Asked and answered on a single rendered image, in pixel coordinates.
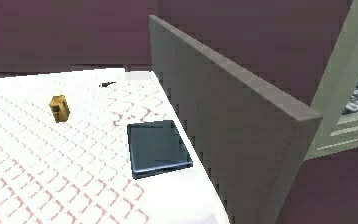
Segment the white bed with grey headboard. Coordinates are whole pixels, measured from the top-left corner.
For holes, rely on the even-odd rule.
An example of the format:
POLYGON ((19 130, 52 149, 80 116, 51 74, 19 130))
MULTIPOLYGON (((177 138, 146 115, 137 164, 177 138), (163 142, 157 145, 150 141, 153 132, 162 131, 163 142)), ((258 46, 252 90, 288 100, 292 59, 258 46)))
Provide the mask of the white bed with grey headboard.
POLYGON ((0 224, 275 223, 320 114, 158 17, 149 33, 148 71, 0 78, 0 224), (162 120, 193 166, 134 179, 127 125, 162 120))

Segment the yellow boxy object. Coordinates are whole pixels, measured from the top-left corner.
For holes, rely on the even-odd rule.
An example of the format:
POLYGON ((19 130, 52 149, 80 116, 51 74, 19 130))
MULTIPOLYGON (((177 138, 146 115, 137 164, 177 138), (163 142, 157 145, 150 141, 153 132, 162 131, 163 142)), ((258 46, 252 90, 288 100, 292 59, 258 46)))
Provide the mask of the yellow boxy object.
POLYGON ((68 120, 70 111, 64 95, 53 96, 49 107, 56 123, 66 122, 68 120))

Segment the dark blue closed laptop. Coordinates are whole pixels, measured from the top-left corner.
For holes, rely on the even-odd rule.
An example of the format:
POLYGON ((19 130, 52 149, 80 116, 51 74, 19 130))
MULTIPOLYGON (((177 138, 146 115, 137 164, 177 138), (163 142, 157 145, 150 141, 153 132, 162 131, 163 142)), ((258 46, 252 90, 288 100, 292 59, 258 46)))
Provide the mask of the dark blue closed laptop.
POLYGON ((173 120, 128 124, 127 137, 134 179, 193 166, 173 120))

